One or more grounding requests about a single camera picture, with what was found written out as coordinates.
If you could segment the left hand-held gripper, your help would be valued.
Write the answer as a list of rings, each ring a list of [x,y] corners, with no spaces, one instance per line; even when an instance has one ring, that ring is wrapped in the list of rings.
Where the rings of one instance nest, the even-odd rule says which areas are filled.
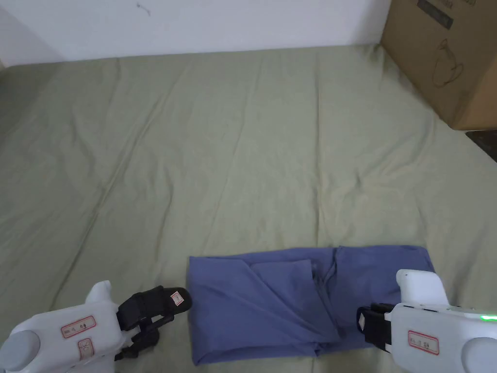
[[[185,288],[156,287],[135,295],[136,328],[122,331],[109,281],[96,283],[81,305],[41,313],[17,325],[0,349],[3,373],[113,373],[116,361],[136,359],[155,347],[159,328],[187,312]]]

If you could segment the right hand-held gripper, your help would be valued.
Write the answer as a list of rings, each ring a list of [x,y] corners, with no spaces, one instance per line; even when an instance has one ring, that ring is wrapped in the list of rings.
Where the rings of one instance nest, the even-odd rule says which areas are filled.
[[[496,372],[496,314],[451,305],[430,271],[401,269],[396,281],[401,301],[394,308],[372,303],[357,309],[357,328],[369,344],[410,373]]]

